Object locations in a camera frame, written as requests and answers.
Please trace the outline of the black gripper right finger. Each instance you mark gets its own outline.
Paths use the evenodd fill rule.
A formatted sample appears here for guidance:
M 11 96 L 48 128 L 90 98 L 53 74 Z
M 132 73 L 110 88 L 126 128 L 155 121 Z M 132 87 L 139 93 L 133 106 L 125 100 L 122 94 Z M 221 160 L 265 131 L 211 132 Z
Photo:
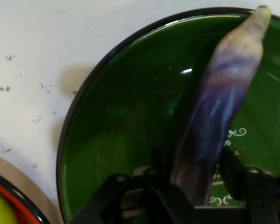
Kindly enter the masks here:
M 229 147 L 222 149 L 219 173 L 231 197 L 245 202 L 245 224 L 280 224 L 280 174 L 245 165 Z

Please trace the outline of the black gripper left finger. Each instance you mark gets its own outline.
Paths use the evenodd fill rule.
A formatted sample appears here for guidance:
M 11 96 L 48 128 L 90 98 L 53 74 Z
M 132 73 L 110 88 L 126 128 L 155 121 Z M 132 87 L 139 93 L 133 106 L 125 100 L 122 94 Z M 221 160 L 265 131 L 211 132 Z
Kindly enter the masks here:
M 193 224 L 195 209 L 182 190 L 154 167 L 134 176 L 110 175 L 71 224 Z

